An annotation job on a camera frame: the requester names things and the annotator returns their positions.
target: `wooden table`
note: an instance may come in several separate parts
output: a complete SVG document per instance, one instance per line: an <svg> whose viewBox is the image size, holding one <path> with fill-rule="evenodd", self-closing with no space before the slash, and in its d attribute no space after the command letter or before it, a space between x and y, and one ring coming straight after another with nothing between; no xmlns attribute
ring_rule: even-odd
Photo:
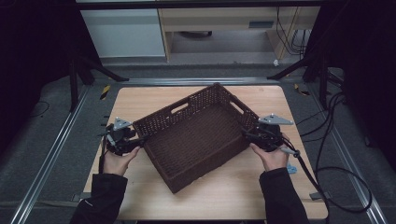
<svg viewBox="0 0 396 224"><path fill-rule="evenodd" d="M123 88L114 104L109 122L115 117L134 121L156 112L204 87ZM259 116L275 113L293 119L282 89L278 86L226 86ZM310 163L295 125L281 126L294 146L301 150L306 165ZM92 174L98 173L98 158L93 163L84 191L91 191ZM311 201L316 192L299 162L290 157L297 174L290 175L310 219L323 219L327 210L322 200ZM247 148L218 169L204 175L173 194L165 185L144 149L130 163L129 179L119 219L123 220L205 220L265 219L264 198L259 185L262 161Z"/></svg>

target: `cable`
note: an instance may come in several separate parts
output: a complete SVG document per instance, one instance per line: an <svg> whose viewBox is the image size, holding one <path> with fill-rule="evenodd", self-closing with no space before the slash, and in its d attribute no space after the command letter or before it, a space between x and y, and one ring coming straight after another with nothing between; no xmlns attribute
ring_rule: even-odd
<svg viewBox="0 0 396 224"><path fill-rule="evenodd" d="M333 125L334 125L334 111L335 111L335 108L336 108L336 106L339 103L344 101L344 99L338 100L342 95L344 95L344 93L342 91L336 93L332 97L330 102L329 102L329 112L328 112L328 115L327 115L327 117L325 119L325 122L324 122L324 123L326 123L327 121L329 121L329 123L328 123L327 129L325 131L325 134L323 134L323 137L321 138L322 141L320 143L320 147L319 147L319 151L318 151L318 157L317 157L317 161L316 161L316 165L315 165L314 175L315 175L316 180L318 181L318 173L319 172L324 171L324 170L338 170L338 171L346 172L349 175L353 175L355 178L357 178L363 184L363 186L367 188L367 191L369 193L369 202L362 209L354 210L354 209L345 208L345 207L341 206L340 204L336 203L335 201L333 201L332 199L326 199L325 201L328 201L329 203L335 205L336 207L338 207L338 208L340 208L340 209L342 209L342 210L344 210L346 212L359 214L359 213L366 212L371 207L371 204L373 202L373 194L370 191L370 188L368 187L367 183L365 183L364 180L361 177L359 177L358 175L352 173L351 171L348 171L345 168L335 167L335 166L328 166L328 167L319 168L319 160L320 160L321 153L323 151L324 142L325 142L328 134L331 132L331 129L332 129ZM325 199L324 194L323 194L323 190L322 190L322 188L321 188L321 186L319 184L319 181L315 182L315 181L311 180L311 182L313 183L314 186L317 185L317 186L315 186L317 189L322 191L322 192L320 192L320 195L322 196L323 199Z"/></svg>
<svg viewBox="0 0 396 224"><path fill-rule="evenodd" d="M41 113L38 113L38 114L36 114L36 115L31 115L31 116L29 116L29 118L35 118L35 117L41 116L41 115L43 115L44 113L46 113L47 110L50 109L50 104L47 103L47 102L45 102L45 101L39 101L39 102L37 102L37 103L38 103L38 104L39 104L39 103L41 103L41 104L46 104L46 105L47 105L47 108L45 108L44 111L41 112Z"/></svg>
<svg viewBox="0 0 396 224"><path fill-rule="evenodd" d="M303 168L303 171L305 173L305 175L308 177L309 181L311 182L311 184L315 187L315 189L318 191L318 193L320 194L326 209L328 211L328 215L326 217L326 224L330 223L330 206L329 206L329 201L326 198L322 188L320 187L320 185L315 181L314 177L311 175L311 173L308 171L308 168L305 165L305 162L303 160L303 158L301 158L300 156L300 152L294 147L294 145L291 143L291 141L287 138L282 137L282 141L283 143L290 148L291 150L295 151L296 153L293 155L295 158L297 158L298 162L301 164L301 167Z"/></svg>
<svg viewBox="0 0 396 224"><path fill-rule="evenodd" d="M304 51L305 51L304 48L306 47L306 45L305 45L306 30L303 30L303 36L302 36L302 40L301 40L301 44L300 45L294 44L298 32L299 32L298 30L294 31L293 38L291 39L291 47L292 47L293 50L299 52L300 60L301 60L304 57Z"/></svg>
<svg viewBox="0 0 396 224"><path fill-rule="evenodd" d="M329 102L329 107L328 107L328 108L330 108L330 104L332 103L332 100L333 100L335 97L338 97L338 96L341 95L341 94L343 94L343 93L342 93L342 92L338 92L338 93L336 93L336 94L332 97L332 99L331 99L330 102ZM327 121L328 121L329 119L330 119L330 113L327 114L326 119L325 119L317 128L315 128L315 129L312 130L312 131L309 131L308 133L300 134L300 136L301 136L301 137L304 137L304 136L307 136L307 135L309 135L309 134L311 134L311 133L316 132L317 130L319 130L319 129L321 129L322 127L324 127L324 125L327 123Z"/></svg>
<svg viewBox="0 0 396 224"><path fill-rule="evenodd" d="M301 123L303 123L303 122L305 122L305 121L307 121L307 120L309 120L309 119L312 119L314 116L316 116L316 115L318 115L318 114L320 114L320 113L322 113L322 112L324 112L324 111L325 111L325 110L320 110L318 113L316 113L316 114L314 114L314 115L311 115L311 116L309 116L308 118L303 119L303 120L297 122L296 125L299 125L299 124L301 124Z"/></svg>
<svg viewBox="0 0 396 224"><path fill-rule="evenodd" d="M363 184L364 187L367 188L367 191L369 193L369 202L362 209L358 209L358 210L345 208L345 207L341 206L340 204L336 203L335 201L333 201L332 199L329 199L329 202L331 202L336 207L338 207L338 208L340 208L340 209L342 209L342 210L344 210L346 212L355 213L355 214L366 212L371 207L371 204L373 203L373 193L370 191L369 186L367 185L367 183L361 177L359 177L358 175L356 175L355 173L353 173L351 171L348 171L347 169L344 169L344 168L341 168L341 167L336 167L336 166L321 167L321 168L317 169L317 173L321 172L321 171L324 171L324 170L339 170L339 171L346 172L349 175L353 175L355 178L357 178Z"/></svg>
<svg viewBox="0 0 396 224"><path fill-rule="evenodd" d="M304 143L308 143L308 142L316 142L316 141L318 141L318 140L322 140L323 139L323 137L320 137L320 138L317 138L317 139L309 139L309 140L304 140L303 142Z"/></svg>
<svg viewBox="0 0 396 224"><path fill-rule="evenodd" d="M282 24L280 23L280 20L279 20L279 7L276 7L276 33L277 33L277 36L279 37L280 41L282 41L283 46L285 47L285 49L286 49L286 51L288 52L288 54L290 54L290 55L299 55L299 54L297 54L297 53L295 53L295 52L291 53L291 52L289 51L288 46L289 46L289 48L291 49L290 44L289 44L289 42L288 42L287 39L286 39L286 42L285 42L285 41L283 40L283 38L280 36L279 31L278 31L278 25L280 25L280 28L281 28L281 30L283 31L283 35L284 35L285 37L287 37L287 35L286 35L286 33L285 33L285 30L283 29L283 26L282 26Z"/></svg>
<svg viewBox="0 0 396 224"><path fill-rule="evenodd" d="M105 164L105 155L107 154L108 150L106 150L106 140L107 140L107 133L104 133L102 138L102 152L101 156L99 157L99 165L98 165L98 173L102 174Z"/></svg>

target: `brown wicker basket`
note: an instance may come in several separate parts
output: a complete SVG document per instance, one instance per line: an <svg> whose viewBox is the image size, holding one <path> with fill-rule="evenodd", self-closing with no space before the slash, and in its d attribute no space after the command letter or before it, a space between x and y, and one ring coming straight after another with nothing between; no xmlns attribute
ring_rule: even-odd
<svg viewBox="0 0 396 224"><path fill-rule="evenodd" d="M139 137L148 135L144 148L166 185L176 193L246 149L248 141L241 129L252 128L258 118L215 83L135 121L133 126Z"/></svg>

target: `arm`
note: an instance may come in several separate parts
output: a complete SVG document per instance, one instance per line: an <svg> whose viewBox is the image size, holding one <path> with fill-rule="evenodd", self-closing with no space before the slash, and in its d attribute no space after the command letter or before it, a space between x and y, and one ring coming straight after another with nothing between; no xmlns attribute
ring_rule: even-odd
<svg viewBox="0 0 396 224"><path fill-rule="evenodd" d="M286 168L262 173L260 186L265 198L268 224L309 224L304 206Z"/></svg>
<svg viewBox="0 0 396 224"><path fill-rule="evenodd" d="M250 144L250 147L262 159L265 169L260 176L260 186L265 198L268 224L308 224L303 203L286 169L289 154L279 148L266 152L254 144Z"/></svg>
<svg viewBox="0 0 396 224"><path fill-rule="evenodd" d="M92 176L91 198L84 199L78 204L70 220L71 224L114 223L128 182L123 175L138 150L137 147L122 157L110 152L105 154L104 173Z"/></svg>

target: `metal rail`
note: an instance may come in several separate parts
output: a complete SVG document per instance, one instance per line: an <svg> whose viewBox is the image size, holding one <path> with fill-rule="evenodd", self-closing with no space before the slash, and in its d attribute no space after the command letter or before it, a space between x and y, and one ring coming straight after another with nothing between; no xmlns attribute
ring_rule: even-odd
<svg viewBox="0 0 396 224"><path fill-rule="evenodd" d="M310 89L310 92L316 92L313 90L313 88L308 85L308 88ZM318 100L318 97L314 94L313 99L315 100L315 103L317 104L318 108L322 108L322 105L320 101ZM344 166L357 176L359 176L361 179L364 180L363 174L361 173L360 168L356 164L356 162L353 160L353 157L350 155L349 150L347 148L347 145L344 143L343 138L341 137L341 134L338 132L337 128L334 126L332 128L332 133L331 133L332 141L335 144L335 148L337 149L338 155L340 156L341 162L344 164ZM351 176L350 181L355 188L359 198L361 199L361 203L363 206L366 206L369 202L369 195L365 190L365 187L363 184L355 177ZM375 196L373 195L373 201L371 207L367 210L367 215L370 218L371 222L373 224L388 224L387 219L385 218L378 202L375 199Z"/></svg>
<svg viewBox="0 0 396 224"><path fill-rule="evenodd" d="M203 77L203 78L130 78L120 84L131 86L205 86L219 82L222 85L276 85L277 80L266 77Z"/></svg>
<svg viewBox="0 0 396 224"><path fill-rule="evenodd" d="M55 142L53 143L47 158L44 160L40 170L38 171L38 174L35 177L35 180L33 181L33 184L31 185L31 187L28 189L27 193L23 197L23 200L21 201L20 205L15 211L15 214L10 223L12 224L24 223L28 218L30 212L32 211L32 208L37 200L37 197L41 192L41 190L43 189L44 184L46 183L50 175L50 172L56 160L58 159L62 147L64 146L64 142L67 139L67 136L69 135L76 121L80 109L82 108L85 102L90 86L84 86L84 87L85 88L82 90L80 94L80 100L76 109L74 110L74 112L71 112L67 116L67 119L64 122L64 126L62 127L58 136L56 137Z"/></svg>

